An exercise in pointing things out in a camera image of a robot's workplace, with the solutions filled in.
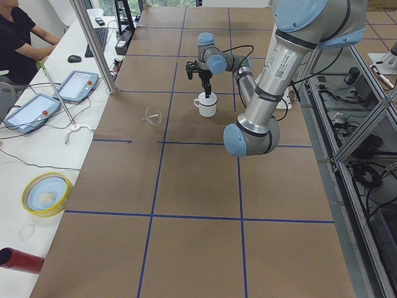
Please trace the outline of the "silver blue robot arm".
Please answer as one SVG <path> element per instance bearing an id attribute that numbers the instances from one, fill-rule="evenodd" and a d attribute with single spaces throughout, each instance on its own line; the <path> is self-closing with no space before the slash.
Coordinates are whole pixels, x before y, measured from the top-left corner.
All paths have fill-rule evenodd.
<path id="1" fill-rule="evenodd" d="M 303 57 L 313 50 L 343 48 L 361 41 L 367 1 L 276 1 L 275 45 L 259 80 L 248 59 L 219 51 L 209 32 L 198 36 L 197 66 L 214 75 L 232 72 L 246 110 L 226 126 L 223 142 L 237 157 L 263 155 L 279 143 L 273 115 Z"/>

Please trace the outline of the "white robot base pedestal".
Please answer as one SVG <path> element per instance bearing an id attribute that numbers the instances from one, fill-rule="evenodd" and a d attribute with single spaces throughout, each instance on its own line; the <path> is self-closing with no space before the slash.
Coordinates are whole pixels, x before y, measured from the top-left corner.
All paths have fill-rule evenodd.
<path id="1" fill-rule="evenodd" d="M 283 94 L 276 94 L 275 97 L 279 99 L 276 109 L 290 110 L 292 108 L 292 100 L 290 98 L 290 88 L 287 87 Z"/>

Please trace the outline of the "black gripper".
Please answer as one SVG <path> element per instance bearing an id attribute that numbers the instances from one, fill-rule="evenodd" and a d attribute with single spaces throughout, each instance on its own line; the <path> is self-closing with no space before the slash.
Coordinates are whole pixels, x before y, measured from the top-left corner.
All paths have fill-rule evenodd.
<path id="1" fill-rule="evenodd" d="M 208 81 L 210 81 L 210 79 L 212 78 L 212 72 L 210 70 L 203 70 L 203 69 L 199 68 L 198 76 L 202 81 L 204 81 L 203 88 L 205 91 L 205 97 L 209 98 L 209 95 L 211 95 L 211 92 L 212 92 L 212 86 Z"/>

